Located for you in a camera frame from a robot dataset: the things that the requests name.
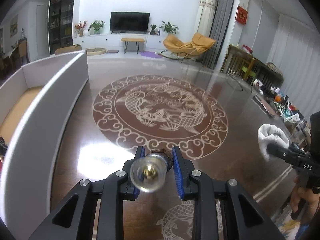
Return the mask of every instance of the black clamp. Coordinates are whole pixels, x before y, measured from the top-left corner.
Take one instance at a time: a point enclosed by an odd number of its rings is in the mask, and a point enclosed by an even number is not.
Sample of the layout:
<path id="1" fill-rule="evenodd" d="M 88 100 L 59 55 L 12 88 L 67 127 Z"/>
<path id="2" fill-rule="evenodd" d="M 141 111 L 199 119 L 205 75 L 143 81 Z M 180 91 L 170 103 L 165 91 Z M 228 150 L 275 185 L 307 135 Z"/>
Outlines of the black clamp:
<path id="1" fill-rule="evenodd" d="M 181 199 L 194 200 L 193 240 L 218 240 L 216 199 L 220 199 L 223 233 L 226 240 L 283 240 L 270 218 L 234 179 L 211 179 L 195 170 L 172 149 L 177 191 Z M 123 200 L 134 201 L 139 191 L 128 176 L 132 163 L 145 156 L 139 146 L 135 158 L 105 180 L 79 181 L 45 218 L 29 240 L 88 240 L 92 238 L 97 200 L 101 199 L 97 240 L 123 240 Z"/>

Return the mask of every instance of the gray curtain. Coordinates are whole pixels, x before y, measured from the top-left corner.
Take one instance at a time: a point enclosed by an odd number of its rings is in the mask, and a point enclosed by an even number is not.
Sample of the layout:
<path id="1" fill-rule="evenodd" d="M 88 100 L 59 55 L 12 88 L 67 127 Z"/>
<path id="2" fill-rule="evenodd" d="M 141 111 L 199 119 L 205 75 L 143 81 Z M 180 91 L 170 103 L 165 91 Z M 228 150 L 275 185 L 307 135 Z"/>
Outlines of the gray curtain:
<path id="1" fill-rule="evenodd" d="M 215 44 L 204 53 L 202 64 L 208 68 L 215 69 L 216 63 L 226 34 L 233 0 L 218 0 L 216 15 L 212 23 L 210 38 L 216 40 Z"/>

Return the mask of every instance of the round pet bed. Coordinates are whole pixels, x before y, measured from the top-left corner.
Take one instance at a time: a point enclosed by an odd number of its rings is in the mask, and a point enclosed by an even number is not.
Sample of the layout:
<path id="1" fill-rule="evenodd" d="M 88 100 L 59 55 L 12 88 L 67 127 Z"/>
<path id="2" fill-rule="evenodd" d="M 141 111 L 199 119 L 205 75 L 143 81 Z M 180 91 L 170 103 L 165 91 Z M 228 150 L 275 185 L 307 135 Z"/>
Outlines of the round pet bed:
<path id="1" fill-rule="evenodd" d="M 86 49 L 87 56 L 101 55 L 107 52 L 104 48 L 94 48 L 94 49 Z"/>

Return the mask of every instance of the red wall hanging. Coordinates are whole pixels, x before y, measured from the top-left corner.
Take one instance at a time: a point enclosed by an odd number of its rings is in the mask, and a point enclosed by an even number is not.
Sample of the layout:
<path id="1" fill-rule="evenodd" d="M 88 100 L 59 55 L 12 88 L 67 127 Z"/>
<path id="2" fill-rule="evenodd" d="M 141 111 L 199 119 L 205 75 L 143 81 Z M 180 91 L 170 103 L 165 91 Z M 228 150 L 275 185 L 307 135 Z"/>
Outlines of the red wall hanging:
<path id="1" fill-rule="evenodd" d="M 248 15 L 248 11 L 246 11 L 245 9 L 243 9 L 238 5 L 236 21 L 245 25 L 245 23 L 247 22 L 247 15 Z"/>

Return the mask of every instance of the yellow chair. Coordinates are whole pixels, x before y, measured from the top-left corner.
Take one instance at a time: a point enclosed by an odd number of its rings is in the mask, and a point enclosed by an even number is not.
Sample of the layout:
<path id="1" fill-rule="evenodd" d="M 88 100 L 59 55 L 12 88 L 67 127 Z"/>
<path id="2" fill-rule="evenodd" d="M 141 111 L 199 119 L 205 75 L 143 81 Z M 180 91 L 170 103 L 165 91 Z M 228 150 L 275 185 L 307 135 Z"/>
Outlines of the yellow chair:
<path id="1" fill-rule="evenodd" d="M 195 33 L 192 41 L 183 43 L 176 36 L 169 34 L 163 41 L 166 49 L 159 54 L 166 57 L 162 53 L 170 51 L 177 55 L 178 61 L 180 60 L 179 57 L 183 57 L 181 59 L 182 62 L 186 58 L 192 58 L 206 52 L 214 45 L 215 42 L 215 40 L 205 37 L 200 33 Z"/>

